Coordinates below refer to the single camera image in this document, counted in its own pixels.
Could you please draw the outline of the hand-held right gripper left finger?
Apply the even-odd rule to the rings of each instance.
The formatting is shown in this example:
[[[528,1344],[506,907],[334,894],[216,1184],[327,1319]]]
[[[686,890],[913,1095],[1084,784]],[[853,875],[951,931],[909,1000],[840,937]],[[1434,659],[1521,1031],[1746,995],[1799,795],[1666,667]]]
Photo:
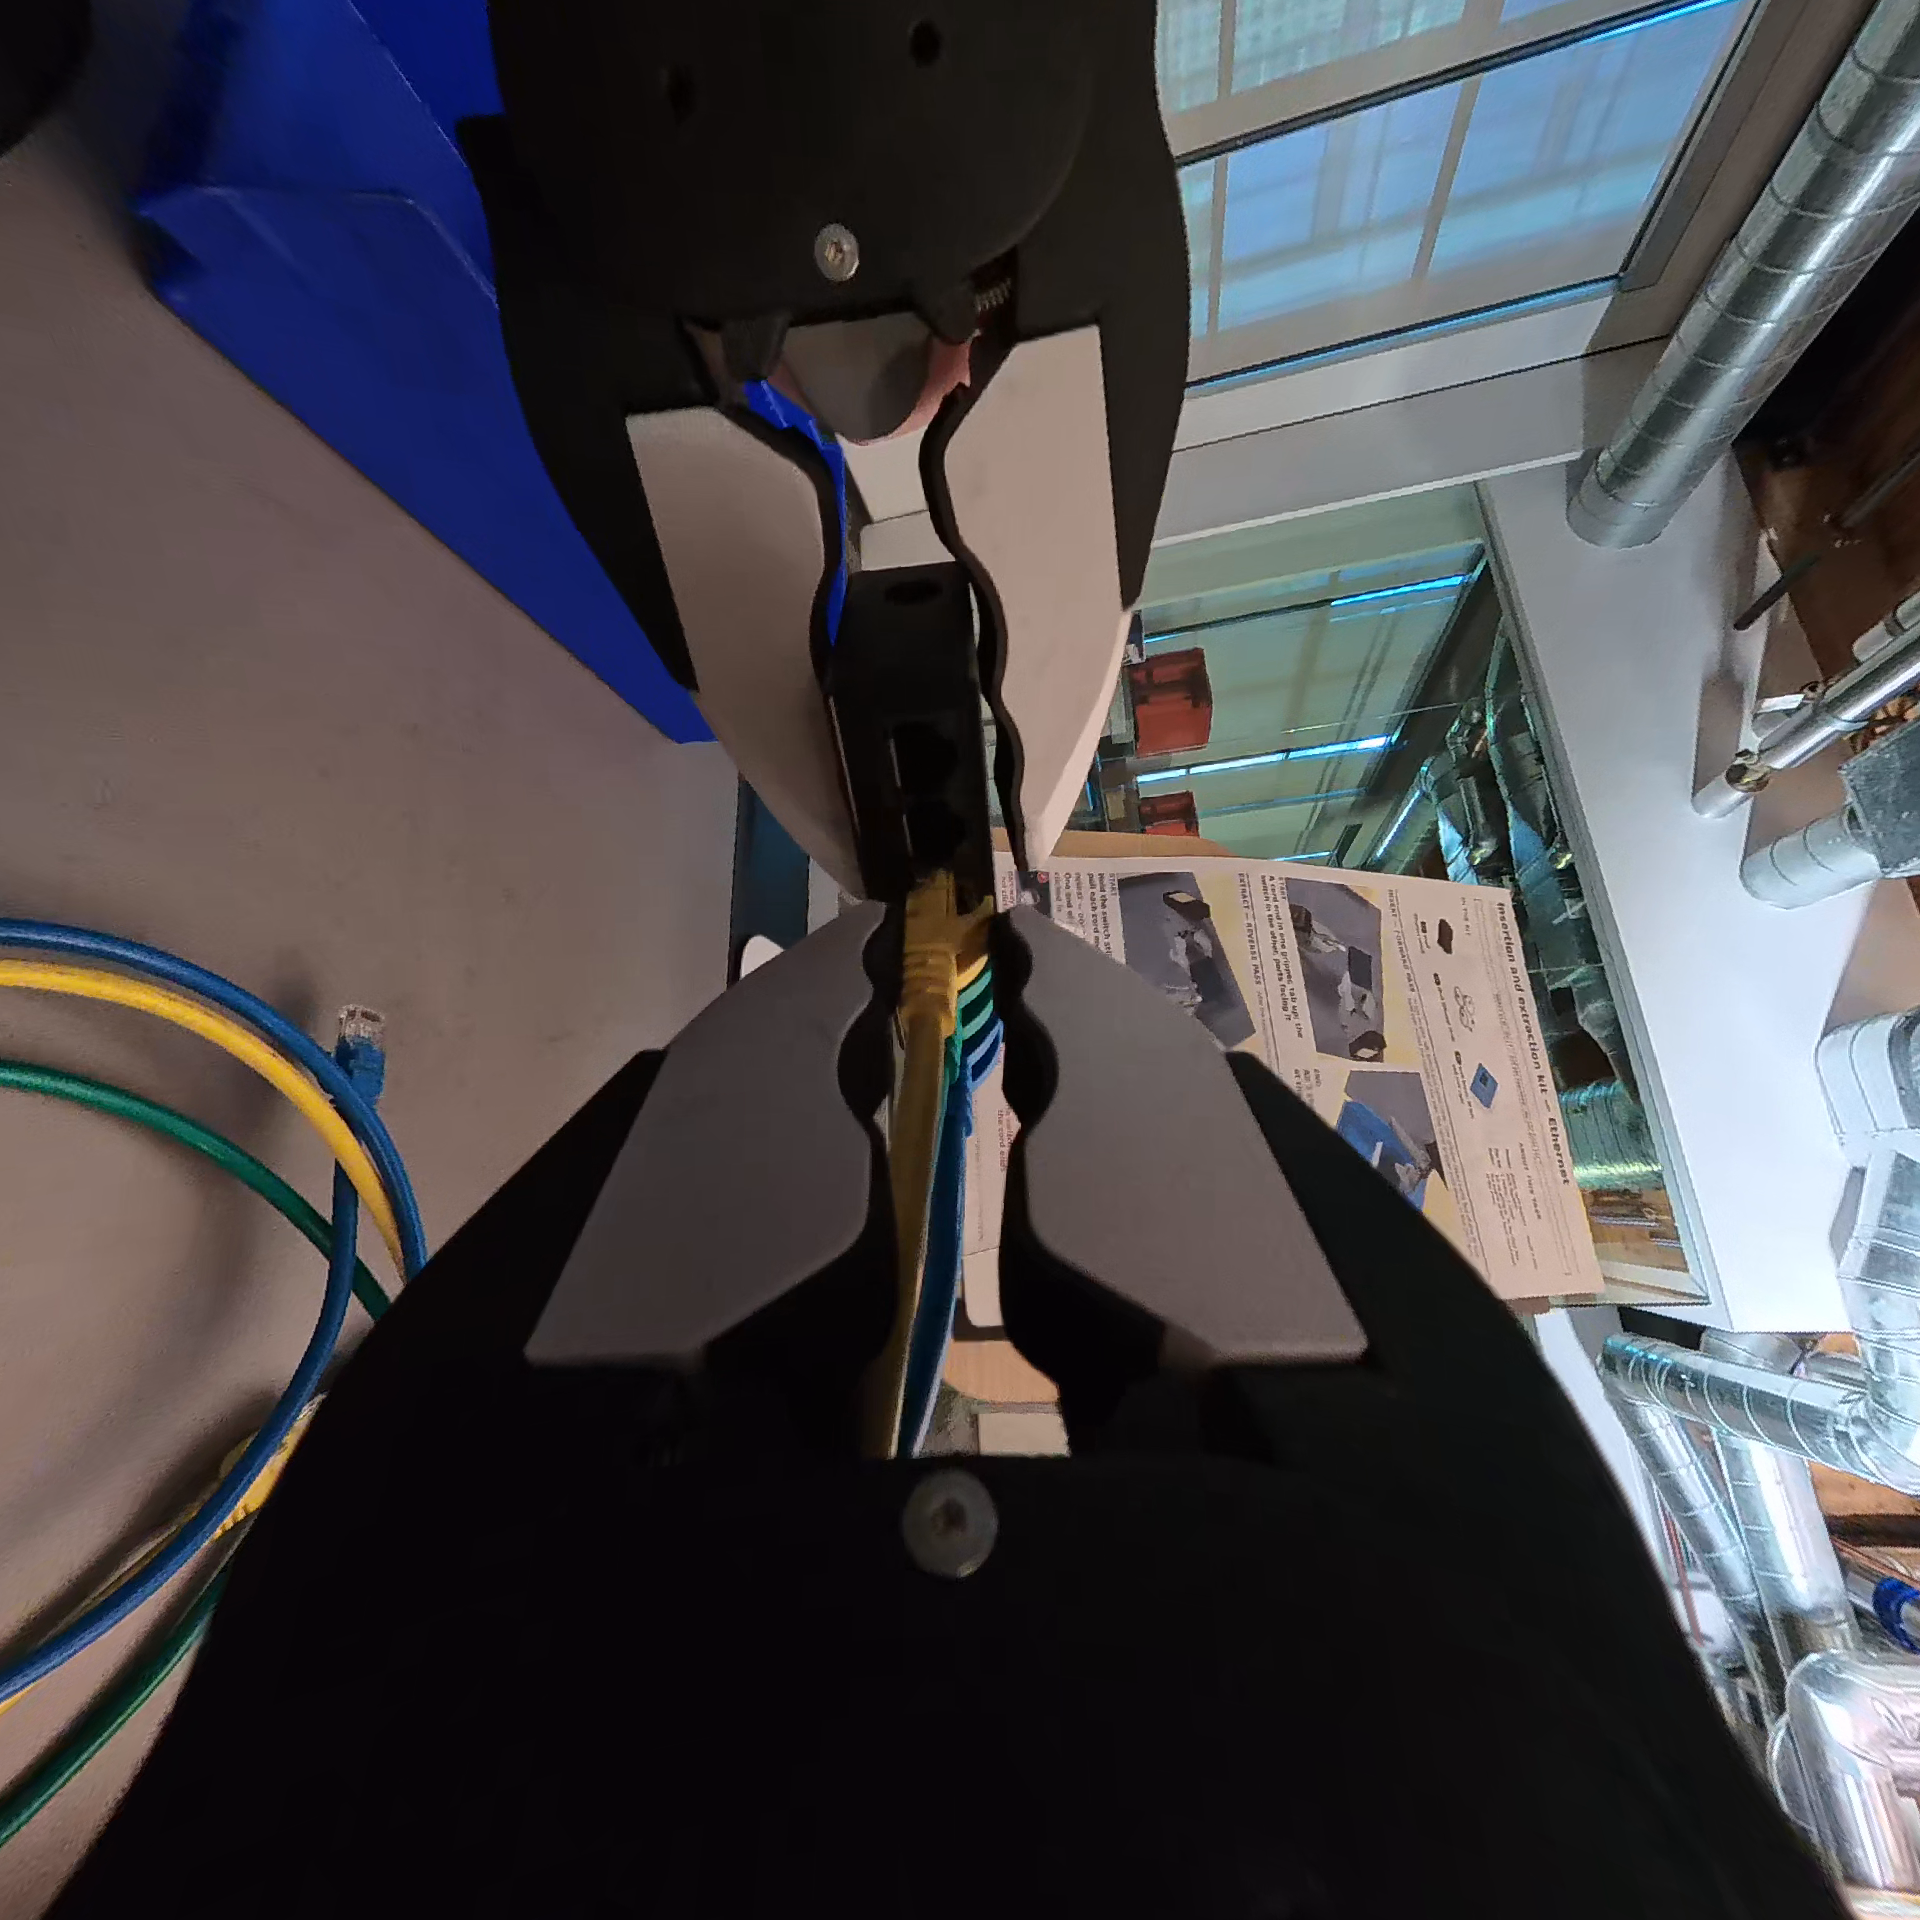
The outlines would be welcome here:
[[[522,1354],[770,1390],[873,1452],[902,1225],[893,1087],[900,911],[862,903],[670,1043]]]

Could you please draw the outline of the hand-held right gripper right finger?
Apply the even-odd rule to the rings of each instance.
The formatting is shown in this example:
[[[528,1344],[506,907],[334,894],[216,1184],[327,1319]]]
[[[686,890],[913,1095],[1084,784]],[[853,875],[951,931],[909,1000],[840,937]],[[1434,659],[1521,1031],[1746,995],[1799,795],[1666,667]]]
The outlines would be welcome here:
[[[1073,1456],[1217,1376],[1348,1368],[1369,1339],[1206,1028],[1031,906],[992,927],[1014,1145],[999,1314]]]

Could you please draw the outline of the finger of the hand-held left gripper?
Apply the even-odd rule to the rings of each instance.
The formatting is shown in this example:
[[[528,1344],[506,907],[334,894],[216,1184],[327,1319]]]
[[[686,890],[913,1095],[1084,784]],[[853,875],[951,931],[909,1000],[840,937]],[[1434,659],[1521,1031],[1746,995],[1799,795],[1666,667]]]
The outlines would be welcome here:
[[[693,678],[693,700],[791,840],[863,897],[828,714],[828,603],[844,544],[829,466],[749,410],[628,416],[633,465]]]
[[[1014,343],[984,380],[948,392],[920,440],[920,483],[977,593],[1001,818],[1034,872],[1095,762],[1133,618],[1097,327]]]

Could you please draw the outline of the black network switch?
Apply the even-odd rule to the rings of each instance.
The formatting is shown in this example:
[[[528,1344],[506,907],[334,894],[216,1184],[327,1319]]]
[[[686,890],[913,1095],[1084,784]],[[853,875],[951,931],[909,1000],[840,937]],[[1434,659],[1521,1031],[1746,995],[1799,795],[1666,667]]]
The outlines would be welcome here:
[[[992,899],[992,826],[965,567],[853,575],[822,691],[865,894],[900,903],[948,879],[953,907],[975,913]]]

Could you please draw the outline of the blue plastic bin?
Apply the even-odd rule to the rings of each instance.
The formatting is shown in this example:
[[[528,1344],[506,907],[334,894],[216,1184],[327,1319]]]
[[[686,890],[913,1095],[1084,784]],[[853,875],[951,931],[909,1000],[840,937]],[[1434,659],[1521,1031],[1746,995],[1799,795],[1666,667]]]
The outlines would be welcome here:
[[[516,399],[454,142],[485,106],[481,4],[186,4],[135,198],[150,288],[662,735],[709,737]]]

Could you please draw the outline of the printed instruction sheet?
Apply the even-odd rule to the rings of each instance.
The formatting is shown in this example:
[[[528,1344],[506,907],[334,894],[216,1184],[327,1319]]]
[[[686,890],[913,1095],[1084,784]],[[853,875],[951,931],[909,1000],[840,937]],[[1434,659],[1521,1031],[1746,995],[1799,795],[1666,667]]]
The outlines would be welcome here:
[[[1601,1273],[1513,897],[1474,883],[1092,835],[999,906],[1130,970],[1257,1058],[1524,1313]]]

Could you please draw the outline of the dark rectangular table panel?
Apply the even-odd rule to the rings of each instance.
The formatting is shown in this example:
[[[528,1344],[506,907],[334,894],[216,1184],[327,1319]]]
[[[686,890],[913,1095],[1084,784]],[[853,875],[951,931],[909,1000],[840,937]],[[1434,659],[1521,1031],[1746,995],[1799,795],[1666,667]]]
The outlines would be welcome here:
[[[833,921],[840,903],[824,868],[778,826],[758,793],[737,779],[727,984],[737,980],[736,961],[749,935],[764,934],[791,948]]]

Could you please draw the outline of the silver ventilation ductwork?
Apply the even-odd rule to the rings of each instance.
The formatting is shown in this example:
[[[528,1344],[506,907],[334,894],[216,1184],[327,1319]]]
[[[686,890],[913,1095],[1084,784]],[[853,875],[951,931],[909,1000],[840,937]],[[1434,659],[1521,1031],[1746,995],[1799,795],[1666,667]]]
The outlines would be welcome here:
[[[1646,544],[1726,454],[1914,212],[1914,4],[1873,4],[1569,510],[1596,544]],[[1914,593],[1855,664],[1696,792],[1706,818],[1871,722],[1840,808],[1742,865],[1765,906],[1914,879]],[[1854,1355],[1799,1335],[1696,1348],[1610,1335],[1597,1376],[1679,1542],[1712,1584],[1759,1703],[1759,1759],[1790,1824],[1861,1913],[1914,1915],[1914,1583],[1840,1561],[1812,1468],[1918,1492],[1914,1010],[1814,1049],[1862,1174],[1840,1255]]]

